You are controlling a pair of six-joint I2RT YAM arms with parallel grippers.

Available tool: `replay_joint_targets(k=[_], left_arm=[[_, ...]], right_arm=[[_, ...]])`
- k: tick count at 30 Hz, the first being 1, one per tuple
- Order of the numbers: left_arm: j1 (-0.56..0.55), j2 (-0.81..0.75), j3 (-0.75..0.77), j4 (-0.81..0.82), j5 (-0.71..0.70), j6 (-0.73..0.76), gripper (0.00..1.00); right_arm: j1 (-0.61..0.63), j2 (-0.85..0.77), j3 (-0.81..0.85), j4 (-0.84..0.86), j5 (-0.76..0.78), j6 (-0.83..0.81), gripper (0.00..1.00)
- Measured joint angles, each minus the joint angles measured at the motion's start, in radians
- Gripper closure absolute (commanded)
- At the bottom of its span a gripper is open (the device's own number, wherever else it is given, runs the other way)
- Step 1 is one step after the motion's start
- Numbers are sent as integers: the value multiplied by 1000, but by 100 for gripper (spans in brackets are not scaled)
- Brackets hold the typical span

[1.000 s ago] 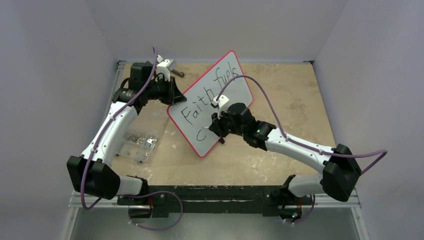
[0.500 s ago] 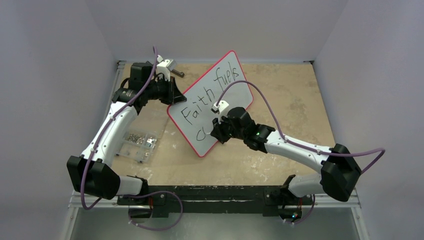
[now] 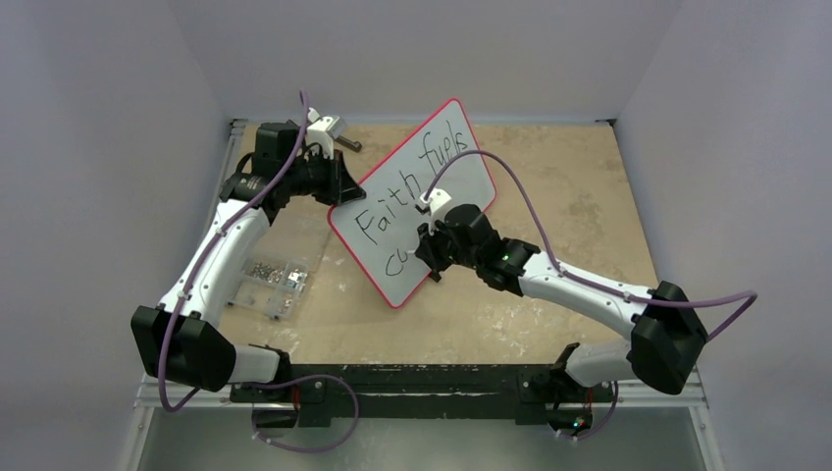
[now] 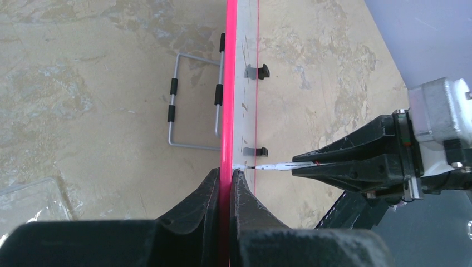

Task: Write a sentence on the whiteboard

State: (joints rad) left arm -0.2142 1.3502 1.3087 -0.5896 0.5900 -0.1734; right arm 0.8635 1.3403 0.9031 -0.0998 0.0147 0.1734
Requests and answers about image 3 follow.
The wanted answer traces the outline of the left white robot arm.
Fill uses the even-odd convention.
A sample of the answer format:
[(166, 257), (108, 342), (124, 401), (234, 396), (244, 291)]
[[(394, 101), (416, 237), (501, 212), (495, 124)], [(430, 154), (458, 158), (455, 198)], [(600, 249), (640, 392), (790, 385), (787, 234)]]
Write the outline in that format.
[(233, 344), (219, 331), (235, 282), (257, 241), (297, 196), (327, 206), (365, 198), (335, 141), (345, 122), (333, 116), (266, 123), (224, 182), (211, 226), (175, 285), (153, 306), (139, 306), (130, 328), (144, 370), (159, 381), (216, 392), (254, 383), (267, 400), (289, 395), (283, 352)]

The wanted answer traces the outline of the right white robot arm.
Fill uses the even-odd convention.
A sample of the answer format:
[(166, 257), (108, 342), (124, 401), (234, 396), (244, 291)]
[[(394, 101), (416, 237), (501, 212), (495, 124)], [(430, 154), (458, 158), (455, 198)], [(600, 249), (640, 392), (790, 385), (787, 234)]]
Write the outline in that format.
[(452, 265), (473, 270), (489, 288), (548, 301), (612, 330), (618, 340), (572, 344), (550, 376), (553, 391), (573, 399), (603, 382), (639, 380), (659, 393), (685, 387), (708, 334), (678, 286), (630, 285), (560, 262), (527, 241), (502, 237), (474, 204), (450, 209), (417, 229), (415, 255), (435, 282)]

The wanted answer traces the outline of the pink framed whiteboard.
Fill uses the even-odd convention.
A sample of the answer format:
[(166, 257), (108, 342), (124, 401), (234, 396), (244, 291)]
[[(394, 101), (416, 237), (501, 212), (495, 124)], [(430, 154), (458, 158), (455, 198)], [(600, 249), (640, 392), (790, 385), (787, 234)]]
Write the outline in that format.
[(413, 255), (417, 228), (429, 220), (415, 202), (450, 158), (478, 146), (461, 101), (451, 98), (361, 179), (365, 198), (329, 211), (333, 232), (390, 307), (429, 274)]

